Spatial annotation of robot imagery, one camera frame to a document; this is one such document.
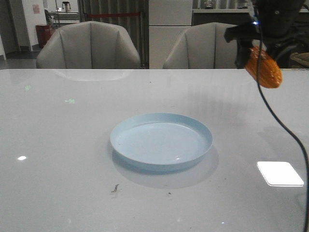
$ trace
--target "light blue plate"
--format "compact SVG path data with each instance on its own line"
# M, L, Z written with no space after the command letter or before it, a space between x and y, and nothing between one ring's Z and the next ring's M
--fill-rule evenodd
M199 163L212 144L212 135L193 118L154 113L118 124L111 133L111 144L129 164L166 172Z

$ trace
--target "gray chair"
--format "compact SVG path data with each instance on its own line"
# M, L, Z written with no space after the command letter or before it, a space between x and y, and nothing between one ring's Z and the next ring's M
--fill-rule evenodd
M207 23L185 29L176 39L164 69L235 69L237 42L227 43L232 24Z
M140 56L126 29L88 21L56 30L37 56L41 69L137 69Z

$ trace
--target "striped curtain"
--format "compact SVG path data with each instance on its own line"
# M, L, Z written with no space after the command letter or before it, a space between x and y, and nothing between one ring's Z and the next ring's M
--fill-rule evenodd
M123 14L142 12L139 16L126 17L93 17L87 15ZM79 0L79 13L81 21L95 20L116 24L124 27L139 52L142 65L147 68L148 55L146 49L145 31L148 20L146 19L146 0Z

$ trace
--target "table surface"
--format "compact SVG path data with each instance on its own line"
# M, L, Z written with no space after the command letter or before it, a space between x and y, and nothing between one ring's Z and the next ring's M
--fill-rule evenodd
M264 89L307 149L308 90L308 70ZM245 70L1 70L0 105L2 232L302 231L306 184L269 186L257 162L289 162L306 182L303 155ZM198 165L155 174L113 154L114 126L157 112L212 131Z

